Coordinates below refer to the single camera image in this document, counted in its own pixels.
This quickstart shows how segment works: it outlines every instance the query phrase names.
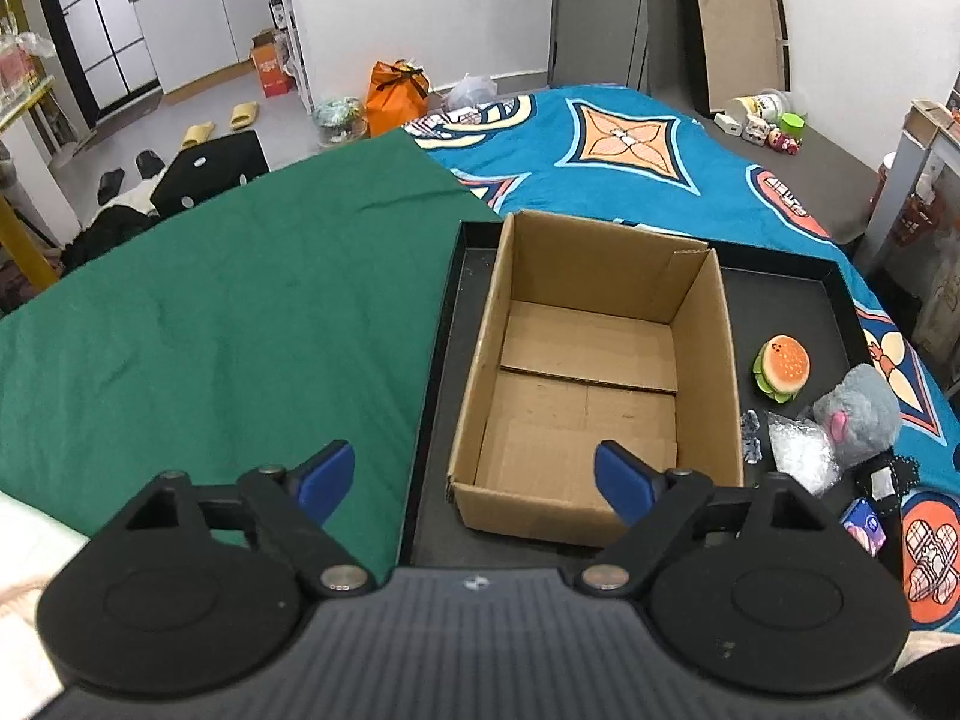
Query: gray plush toy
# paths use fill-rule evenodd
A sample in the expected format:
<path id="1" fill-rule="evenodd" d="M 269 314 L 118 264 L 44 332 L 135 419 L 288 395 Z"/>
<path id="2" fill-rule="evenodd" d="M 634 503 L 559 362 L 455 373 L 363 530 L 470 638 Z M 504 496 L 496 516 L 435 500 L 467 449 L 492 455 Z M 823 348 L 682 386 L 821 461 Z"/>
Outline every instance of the gray plush toy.
<path id="1" fill-rule="evenodd" d="M 833 440 L 842 469 L 889 449 L 901 427 L 896 395 L 880 372 L 865 362 L 813 404 L 813 419 Z"/>

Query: hamburger toy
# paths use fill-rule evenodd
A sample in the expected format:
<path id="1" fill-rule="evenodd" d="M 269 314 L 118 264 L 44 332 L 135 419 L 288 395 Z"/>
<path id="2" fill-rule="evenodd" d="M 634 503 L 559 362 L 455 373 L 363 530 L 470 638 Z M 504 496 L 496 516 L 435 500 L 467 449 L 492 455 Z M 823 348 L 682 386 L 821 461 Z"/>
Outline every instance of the hamburger toy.
<path id="1" fill-rule="evenodd" d="M 799 341 L 789 336 L 770 338 L 754 360 L 757 386 L 778 403 L 797 397 L 810 375 L 810 358 Z"/>

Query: small blue box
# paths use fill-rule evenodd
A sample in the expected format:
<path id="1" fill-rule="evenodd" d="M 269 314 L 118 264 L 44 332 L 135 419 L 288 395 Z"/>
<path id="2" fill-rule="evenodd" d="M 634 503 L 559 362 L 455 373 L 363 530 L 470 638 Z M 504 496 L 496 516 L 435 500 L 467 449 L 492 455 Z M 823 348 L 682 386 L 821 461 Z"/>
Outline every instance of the small blue box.
<path id="1" fill-rule="evenodd" d="M 883 528 L 880 526 L 880 519 L 877 519 L 866 498 L 857 498 L 853 501 L 846 514 L 840 519 L 840 523 L 872 557 L 880 552 L 880 547 L 887 541 L 886 533 L 883 533 Z"/>

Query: orange gift bag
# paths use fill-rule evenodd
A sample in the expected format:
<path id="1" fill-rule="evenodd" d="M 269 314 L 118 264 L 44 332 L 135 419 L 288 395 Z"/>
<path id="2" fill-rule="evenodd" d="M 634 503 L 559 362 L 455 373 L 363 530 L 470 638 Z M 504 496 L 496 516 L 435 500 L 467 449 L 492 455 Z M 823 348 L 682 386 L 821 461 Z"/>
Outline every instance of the orange gift bag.
<path id="1" fill-rule="evenodd" d="M 423 116 L 429 89 L 424 68 L 402 61 L 373 65 L 366 104 L 371 137 Z"/>

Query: white paneled door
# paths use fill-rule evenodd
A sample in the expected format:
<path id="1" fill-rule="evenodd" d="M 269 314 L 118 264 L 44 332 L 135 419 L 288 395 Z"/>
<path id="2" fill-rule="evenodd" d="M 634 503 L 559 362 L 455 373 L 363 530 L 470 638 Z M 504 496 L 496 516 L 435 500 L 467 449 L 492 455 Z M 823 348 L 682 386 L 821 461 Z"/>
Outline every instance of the white paneled door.
<path id="1" fill-rule="evenodd" d="M 83 79 L 101 114 L 157 80 L 130 0 L 58 0 Z"/>

